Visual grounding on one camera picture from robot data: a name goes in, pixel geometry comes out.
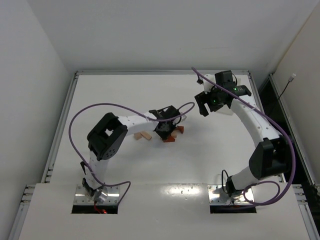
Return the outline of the white perforated box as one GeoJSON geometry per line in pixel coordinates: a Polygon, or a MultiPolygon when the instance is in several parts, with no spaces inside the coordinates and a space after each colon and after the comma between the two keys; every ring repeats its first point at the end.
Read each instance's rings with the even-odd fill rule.
{"type": "MultiPolygon", "coordinates": [[[[232,74],[232,76],[233,76],[233,80],[235,81],[236,85],[237,86],[240,85],[241,78],[238,77],[237,75],[235,75],[234,73],[232,74]]],[[[220,113],[220,114],[223,114],[223,115],[228,115],[228,116],[232,116],[234,114],[233,111],[231,109],[229,109],[227,105],[224,105],[217,112],[220,113]]]]}

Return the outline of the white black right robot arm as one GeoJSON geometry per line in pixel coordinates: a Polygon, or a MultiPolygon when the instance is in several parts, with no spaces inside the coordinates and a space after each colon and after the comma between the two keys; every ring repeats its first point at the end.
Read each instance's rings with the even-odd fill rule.
{"type": "Polygon", "coordinates": [[[255,106],[255,98],[246,85],[238,85],[232,71],[221,71],[215,75],[203,75],[197,70],[197,83],[203,91],[194,98],[199,113],[206,117],[228,107],[241,120],[251,136],[255,150],[242,171],[228,176],[223,190],[230,197],[243,193],[248,188],[267,183],[267,179],[282,173],[290,177],[284,190],[270,200],[269,205],[280,200],[289,190],[296,171],[296,155],[288,134],[270,117],[255,106]]]}

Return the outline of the red-brown arch wood block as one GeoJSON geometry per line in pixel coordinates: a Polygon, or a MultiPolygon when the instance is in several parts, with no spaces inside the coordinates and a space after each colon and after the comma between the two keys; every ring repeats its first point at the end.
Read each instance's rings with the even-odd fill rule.
{"type": "Polygon", "coordinates": [[[184,133],[184,126],[177,126],[173,132],[171,133],[171,136],[173,138],[176,138],[178,136],[178,134],[183,134],[184,133]]]}

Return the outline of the red-brown triangle wood block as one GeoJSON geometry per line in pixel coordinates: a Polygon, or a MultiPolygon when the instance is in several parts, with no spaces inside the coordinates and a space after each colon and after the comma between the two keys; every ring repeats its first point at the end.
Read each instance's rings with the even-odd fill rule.
{"type": "Polygon", "coordinates": [[[175,141],[176,141],[176,138],[173,137],[172,135],[168,136],[167,139],[163,140],[164,143],[172,143],[172,142],[175,142],[175,141]]]}

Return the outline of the engraved light wood block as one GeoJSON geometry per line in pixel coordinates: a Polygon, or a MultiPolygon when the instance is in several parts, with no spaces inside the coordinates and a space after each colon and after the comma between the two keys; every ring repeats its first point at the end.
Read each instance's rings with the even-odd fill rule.
{"type": "Polygon", "coordinates": [[[148,132],[146,132],[146,131],[141,131],[141,132],[140,132],[140,135],[141,135],[143,138],[145,138],[146,140],[148,140],[148,141],[150,141],[150,140],[152,139],[152,136],[151,136],[148,132]]]}

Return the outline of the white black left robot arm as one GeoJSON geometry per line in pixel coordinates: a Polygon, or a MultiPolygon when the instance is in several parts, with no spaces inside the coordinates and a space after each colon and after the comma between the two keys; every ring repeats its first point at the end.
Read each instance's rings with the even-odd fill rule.
{"type": "Polygon", "coordinates": [[[120,149],[125,137],[139,132],[155,132],[164,141],[170,141],[172,132],[186,119],[177,108],[149,110],[142,115],[116,116],[106,113],[87,135],[89,161],[82,162],[82,185],[90,197],[103,188],[109,160],[120,149]]]}

